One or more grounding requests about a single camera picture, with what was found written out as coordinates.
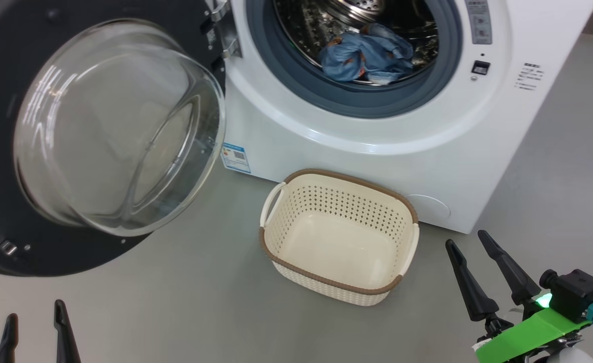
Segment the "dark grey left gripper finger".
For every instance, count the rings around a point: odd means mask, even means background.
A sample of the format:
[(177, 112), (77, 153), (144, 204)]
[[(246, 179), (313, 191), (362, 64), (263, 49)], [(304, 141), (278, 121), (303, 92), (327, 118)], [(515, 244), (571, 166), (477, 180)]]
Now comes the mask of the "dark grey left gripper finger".
[(62, 299), (57, 299), (54, 303), (54, 327), (57, 330), (56, 362), (80, 363), (81, 358), (68, 309)]
[(14, 363), (15, 349), (18, 345), (18, 316), (8, 315), (0, 340), (0, 363)]

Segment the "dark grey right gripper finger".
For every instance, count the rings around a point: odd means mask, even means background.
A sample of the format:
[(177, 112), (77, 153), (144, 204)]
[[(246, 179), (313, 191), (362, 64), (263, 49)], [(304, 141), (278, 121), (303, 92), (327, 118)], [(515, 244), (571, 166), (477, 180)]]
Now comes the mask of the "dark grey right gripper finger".
[(497, 263), (510, 287), (512, 301), (516, 306), (524, 304), (540, 294), (541, 288), (486, 230), (478, 230), (478, 238), (488, 256)]
[(448, 239), (445, 242), (445, 248), (469, 318), (474, 322), (478, 322), (495, 315), (499, 310), (499, 306), (483, 292), (482, 287), (469, 271), (467, 260), (455, 242)]

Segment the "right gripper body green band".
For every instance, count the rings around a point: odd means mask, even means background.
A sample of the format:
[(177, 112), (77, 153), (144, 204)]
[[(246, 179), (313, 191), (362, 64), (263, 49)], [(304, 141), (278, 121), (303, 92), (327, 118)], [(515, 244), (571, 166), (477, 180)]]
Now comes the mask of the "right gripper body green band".
[(552, 294), (545, 292), (536, 300), (538, 312), (493, 338), (472, 346), (478, 362), (528, 362), (541, 353), (555, 355), (582, 340), (580, 331), (591, 323), (573, 323), (550, 308)]

